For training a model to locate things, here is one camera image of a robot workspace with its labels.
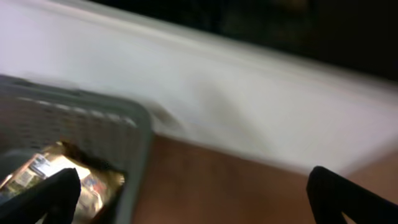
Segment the gold foil herb snack bag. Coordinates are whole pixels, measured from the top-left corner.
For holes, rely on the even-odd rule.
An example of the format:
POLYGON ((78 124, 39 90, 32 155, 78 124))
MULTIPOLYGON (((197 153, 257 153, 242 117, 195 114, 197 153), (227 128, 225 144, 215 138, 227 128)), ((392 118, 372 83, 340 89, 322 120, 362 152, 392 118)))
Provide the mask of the gold foil herb snack bag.
POLYGON ((81 184, 72 223, 98 223, 123 186, 124 175, 67 142, 2 154, 1 204, 67 168, 77 171, 81 184))

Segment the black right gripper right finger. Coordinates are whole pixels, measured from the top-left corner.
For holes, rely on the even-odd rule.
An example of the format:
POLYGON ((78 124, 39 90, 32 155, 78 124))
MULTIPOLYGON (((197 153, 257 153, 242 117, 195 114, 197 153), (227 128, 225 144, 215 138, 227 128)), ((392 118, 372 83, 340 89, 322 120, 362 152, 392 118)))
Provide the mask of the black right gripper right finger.
POLYGON ((322 167, 311 171, 307 196, 317 224, 397 223, 397 205, 322 167))

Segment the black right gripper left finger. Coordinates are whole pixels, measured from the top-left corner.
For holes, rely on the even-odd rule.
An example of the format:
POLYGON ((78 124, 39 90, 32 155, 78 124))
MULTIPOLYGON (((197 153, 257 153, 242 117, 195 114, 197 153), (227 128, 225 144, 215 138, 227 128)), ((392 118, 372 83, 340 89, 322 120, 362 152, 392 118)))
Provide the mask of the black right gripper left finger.
POLYGON ((1 224, 71 224, 80 192, 77 171, 63 169, 1 204, 1 224))

